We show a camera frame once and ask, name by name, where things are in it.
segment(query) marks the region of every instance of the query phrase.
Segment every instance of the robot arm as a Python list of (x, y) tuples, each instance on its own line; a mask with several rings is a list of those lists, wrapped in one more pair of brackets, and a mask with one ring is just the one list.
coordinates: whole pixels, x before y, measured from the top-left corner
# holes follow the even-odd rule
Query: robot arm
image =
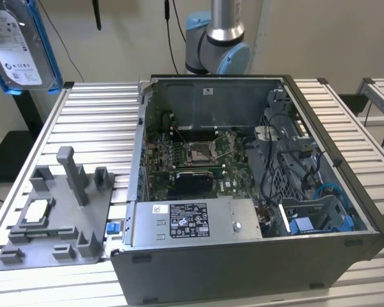
[(193, 74), (243, 74), (250, 48), (243, 42), (240, 0), (211, 0), (211, 12), (196, 12), (186, 23), (186, 69)]

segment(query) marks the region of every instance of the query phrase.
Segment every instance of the motherboard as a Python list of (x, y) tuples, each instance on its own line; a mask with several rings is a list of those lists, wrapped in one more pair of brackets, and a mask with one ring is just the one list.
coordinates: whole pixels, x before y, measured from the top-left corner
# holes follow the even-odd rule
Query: motherboard
[(147, 139), (150, 200), (231, 196), (259, 199), (244, 142), (237, 129), (190, 133), (172, 127)]

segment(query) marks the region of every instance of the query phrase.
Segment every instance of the power supply label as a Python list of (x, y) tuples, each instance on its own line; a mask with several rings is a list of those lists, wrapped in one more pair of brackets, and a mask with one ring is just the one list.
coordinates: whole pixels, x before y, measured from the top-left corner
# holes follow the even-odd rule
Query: power supply label
[(173, 239), (209, 237), (206, 203), (170, 205), (170, 235)]

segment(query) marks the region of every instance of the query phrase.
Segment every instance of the white wall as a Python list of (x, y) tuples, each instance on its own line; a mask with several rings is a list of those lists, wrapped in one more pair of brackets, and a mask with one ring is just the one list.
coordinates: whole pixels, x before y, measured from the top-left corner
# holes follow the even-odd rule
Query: white wall
[[(86, 82), (137, 81), (145, 74), (172, 74), (174, 69), (166, 38), (163, 0), (101, 0), (102, 31), (95, 25), (89, 0), (42, 0), (47, 13)], [(210, 0), (176, 0), (182, 27), (188, 14), (208, 10)], [(261, 0), (243, 0), (245, 40), (253, 47)], [(185, 44), (179, 33), (171, 2), (170, 31), (175, 61), (184, 71)], [(41, 15), (64, 81), (79, 76), (46, 16)], [(56, 96), (35, 95), (38, 107), (48, 115)], [(10, 97), (0, 90), (0, 136), (25, 125)]]
[(265, 31), (253, 72), (325, 77), (338, 93), (384, 78), (384, 0), (273, 0)]

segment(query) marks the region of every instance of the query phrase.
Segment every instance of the metal workbench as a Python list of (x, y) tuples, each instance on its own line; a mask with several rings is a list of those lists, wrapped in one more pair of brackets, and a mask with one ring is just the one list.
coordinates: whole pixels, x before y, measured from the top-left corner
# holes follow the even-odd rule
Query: metal workbench
[[(323, 125), (342, 151), (370, 197), (384, 215), (384, 151), (367, 133), (328, 84), (296, 81)], [(56, 152), (74, 147), (77, 163), (87, 173), (107, 166), (116, 174), (108, 219), (125, 216), (127, 184), (138, 111), (137, 84), (76, 83), (63, 90), (19, 177), (0, 210), (0, 248), (7, 243), (25, 204), (28, 182), (37, 164), (62, 173)], [(119, 237), (107, 237), (103, 262), (0, 272), (0, 306), (116, 306), (125, 297), (108, 260)], [(378, 306), (384, 305), (384, 249), (370, 262), (359, 262), (328, 290), (267, 295), (199, 306)]]
[(358, 94), (364, 94), (384, 114), (384, 79), (364, 78)]

